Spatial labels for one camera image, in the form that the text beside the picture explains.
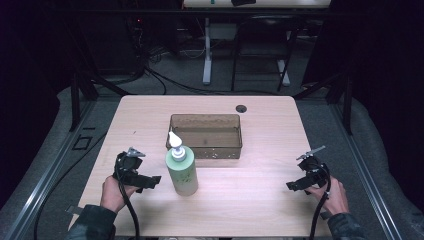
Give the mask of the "white desk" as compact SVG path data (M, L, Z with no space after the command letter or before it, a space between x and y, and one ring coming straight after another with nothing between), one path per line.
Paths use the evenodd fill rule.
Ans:
M208 13L204 17L204 43L205 43L205 62L203 71L203 84L211 83L212 74L212 53L211 37L217 39L234 37L235 25L224 24L222 27L216 27L210 23L212 14L221 14L222 16L250 16L265 13L281 13L283 11L312 11L313 13L329 8L332 0L249 0L249 3L235 6L231 0L182 0L182 7L188 10L202 10Z

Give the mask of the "aluminium rail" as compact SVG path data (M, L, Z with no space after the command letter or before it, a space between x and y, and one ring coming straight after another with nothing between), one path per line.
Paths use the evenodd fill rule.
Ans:
M82 106L80 121L73 131L71 106L63 103L40 150L23 179L18 184L5 206L0 210L0 240L23 240L36 218L42 202L65 162L77 132L89 116L96 102L88 101Z
M350 135L344 127L341 110L334 104L330 104L329 109L353 155L353 162L357 169L359 179L387 240L404 240L365 163L354 137Z

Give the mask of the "black metal stand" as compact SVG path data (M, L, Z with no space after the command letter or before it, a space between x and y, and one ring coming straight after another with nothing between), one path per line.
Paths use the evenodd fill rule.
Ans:
M342 126L345 131L351 135L351 109L352 109L352 92L353 92L353 80L351 79L351 73L349 70L336 73L333 76L312 84L305 90L294 96L295 100L301 100L318 90L328 87L329 90L325 96L325 100L328 104L335 105L340 99L343 99L342 109Z
M84 34L74 19L63 21L69 42L69 56L73 64L71 77L72 123L70 131L74 131L81 123L80 94L89 100L96 101L99 93L94 84L100 84L119 96L129 95L129 92L101 77L89 51Z

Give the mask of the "green pump bottle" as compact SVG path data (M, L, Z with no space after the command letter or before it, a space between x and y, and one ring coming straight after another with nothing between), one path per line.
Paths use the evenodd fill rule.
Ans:
M198 190L194 152L183 144L174 132L168 133L168 150L165 162L175 191L181 196L193 195Z

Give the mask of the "person's right hand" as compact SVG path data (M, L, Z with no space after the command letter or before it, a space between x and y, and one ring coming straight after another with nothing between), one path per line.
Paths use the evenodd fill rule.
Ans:
M320 200L324 194L327 193L323 207L331 215L349 213L350 210L346 190L343 184L334 177L330 177L330 184L331 186L329 190L326 190L324 187L317 188L311 186L311 190L313 191L312 196L314 196L317 200Z

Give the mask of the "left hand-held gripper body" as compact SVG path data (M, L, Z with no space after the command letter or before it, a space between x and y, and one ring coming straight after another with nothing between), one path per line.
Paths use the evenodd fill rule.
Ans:
M117 155L114 166L113 177L123 185L145 188L147 177L138 174L138 168L143 162L145 154L130 147Z

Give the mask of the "black chair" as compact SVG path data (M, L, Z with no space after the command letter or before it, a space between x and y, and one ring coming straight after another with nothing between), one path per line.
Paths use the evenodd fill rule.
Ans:
M297 36L306 21L294 15L255 15L243 20L234 37L231 90L235 90L238 75L277 74L280 91L284 85L288 65ZM276 71L261 73L257 68L238 70L241 58L274 59Z

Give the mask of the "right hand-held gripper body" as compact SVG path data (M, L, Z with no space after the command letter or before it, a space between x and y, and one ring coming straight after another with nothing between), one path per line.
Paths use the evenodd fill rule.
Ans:
M298 166L306 173L303 178L298 180L304 180L307 184L307 188L312 185L323 187L327 183L329 169L325 163L321 162L315 156L317 152L323 149L325 149L325 146L312 149L298 157L298 160L300 160Z

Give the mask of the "transparent brown plastic bin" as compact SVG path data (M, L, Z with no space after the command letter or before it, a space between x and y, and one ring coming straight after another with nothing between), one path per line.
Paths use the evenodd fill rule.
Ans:
M197 159L239 159L243 146L237 114L173 114L169 130Z

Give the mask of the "person's left hand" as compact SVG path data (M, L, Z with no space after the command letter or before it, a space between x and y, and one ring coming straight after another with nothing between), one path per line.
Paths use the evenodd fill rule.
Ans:
M118 213L125 206L118 181L113 176L108 176L102 184L100 206L114 213Z

